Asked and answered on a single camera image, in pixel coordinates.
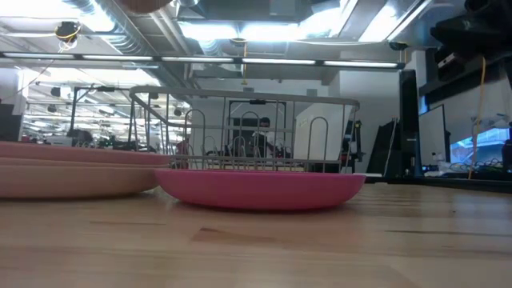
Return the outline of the distant black rig stand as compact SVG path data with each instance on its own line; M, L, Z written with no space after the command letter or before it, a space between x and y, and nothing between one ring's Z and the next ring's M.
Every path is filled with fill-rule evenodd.
M95 86L94 84L92 84L91 86L88 86L88 87L76 86L74 88L74 96L73 96L73 100L72 100L72 111L71 111L71 119L70 119L70 128L69 128L69 130L70 129L75 129L74 128L74 124L75 124L76 109L77 109L78 103L84 97L86 97L92 90L96 90L96 91L99 91L99 92L115 92L116 90L117 91L125 91L126 89L125 88L118 88L118 87L114 87L114 86ZM130 144L130 142L131 142L131 133L132 133L132 125L136 125L136 123L135 123L135 118L136 118L136 116L135 116L135 102L132 99L130 99L129 108L130 108L130 116L128 117L128 119L129 119L128 143ZM73 146L73 147L84 147L85 144L78 144L78 145Z

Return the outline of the white screen monitor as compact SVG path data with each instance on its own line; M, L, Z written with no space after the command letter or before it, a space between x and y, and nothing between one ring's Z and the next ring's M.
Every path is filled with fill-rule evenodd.
M449 135L444 105L419 115L419 145L423 166L436 166L450 160Z

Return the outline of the peach pink plastic plate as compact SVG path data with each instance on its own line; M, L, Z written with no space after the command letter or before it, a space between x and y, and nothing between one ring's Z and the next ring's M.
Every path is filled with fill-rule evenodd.
M89 167L122 167L122 168L164 168L168 164L142 165L97 162L66 162L23 158L0 158L0 166L89 166Z
M0 198L94 198L157 186L152 168L0 166Z

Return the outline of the person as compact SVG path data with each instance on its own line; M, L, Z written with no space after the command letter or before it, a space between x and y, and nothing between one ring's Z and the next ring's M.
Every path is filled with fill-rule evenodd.
M257 158L278 158L280 155L281 141L277 139L275 132L256 130L252 134L254 141L254 156Z

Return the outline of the clear plastic plate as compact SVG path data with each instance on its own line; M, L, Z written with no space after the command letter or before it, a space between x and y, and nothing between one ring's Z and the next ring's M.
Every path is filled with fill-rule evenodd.
M295 118L294 159L336 160L354 107L313 104Z

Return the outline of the dark leaning panel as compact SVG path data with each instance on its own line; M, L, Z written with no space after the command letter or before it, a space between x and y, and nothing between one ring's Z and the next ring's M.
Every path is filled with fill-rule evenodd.
M394 178L400 170L400 123L392 120L378 128L366 172Z

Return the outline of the black machine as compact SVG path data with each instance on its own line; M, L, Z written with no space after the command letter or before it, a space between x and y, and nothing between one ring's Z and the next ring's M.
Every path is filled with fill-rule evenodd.
M356 172L356 163L363 161L365 153L362 151L361 121L350 121L350 124L350 136L348 137L348 140L346 142L347 149L345 152L345 166L347 169L350 168L351 173L354 174Z

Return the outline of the grey wire dish rack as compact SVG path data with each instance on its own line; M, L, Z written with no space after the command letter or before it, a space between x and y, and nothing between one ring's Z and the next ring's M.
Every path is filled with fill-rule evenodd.
M183 122L176 124L182 140L174 144L170 153L170 167L182 170L341 173L347 170L345 152L350 121L356 121L359 109L358 101L349 98L164 86L136 86L130 89L129 96L164 126L172 123L151 107L150 100L157 96L190 100ZM342 133L340 154L333 161L294 159L295 118L317 103L354 107L347 129ZM254 156L252 134L256 130L275 132L281 141L278 158Z

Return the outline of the black vertical post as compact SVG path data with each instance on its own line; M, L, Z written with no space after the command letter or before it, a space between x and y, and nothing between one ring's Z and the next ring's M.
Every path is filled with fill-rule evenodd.
M401 170L404 178L416 174L418 148L418 88L414 70L399 73Z

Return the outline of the black side desk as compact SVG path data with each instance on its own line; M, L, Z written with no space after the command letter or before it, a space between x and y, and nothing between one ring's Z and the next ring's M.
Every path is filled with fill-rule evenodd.
M393 185L438 186L460 190L476 190L512 194L512 174L480 173L468 179L465 174L448 174L441 177L367 177L367 184L386 183Z

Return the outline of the magenta plastic plate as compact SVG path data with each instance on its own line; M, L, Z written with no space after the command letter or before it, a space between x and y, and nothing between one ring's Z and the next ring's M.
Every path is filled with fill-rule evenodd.
M312 210L339 206L363 187L363 174L157 169L170 196L189 204L239 210Z

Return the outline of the blue screen monitor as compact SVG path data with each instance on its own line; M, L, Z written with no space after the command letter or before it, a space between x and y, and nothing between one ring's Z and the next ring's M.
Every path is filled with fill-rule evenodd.
M502 148L510 139L509 129L491 129L478 135L476 152L477 163L495 163L502 161ZM471 164L474 148L472 137L465 138L450 145L450 160L452 162Z

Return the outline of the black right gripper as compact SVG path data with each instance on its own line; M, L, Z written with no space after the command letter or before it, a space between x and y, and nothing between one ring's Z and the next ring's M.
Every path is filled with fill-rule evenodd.
M485 21L466 16L437 22L430 34L452 50L481 50L494 40L494 30Z

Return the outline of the long LED light bar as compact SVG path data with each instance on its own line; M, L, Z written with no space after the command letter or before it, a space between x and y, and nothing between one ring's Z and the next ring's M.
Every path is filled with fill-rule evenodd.
M110 54L58 54L58 53L23 53L0 52L0 58L39 59L39 60L74 60L104 62L180 62L206 64L263 64L290 66L324 66L343 68L365 68L400 70L405 67L401 62L376 62L355 60L310 60L284 58L247 58L247 57L195 57L195 56L140 56Z

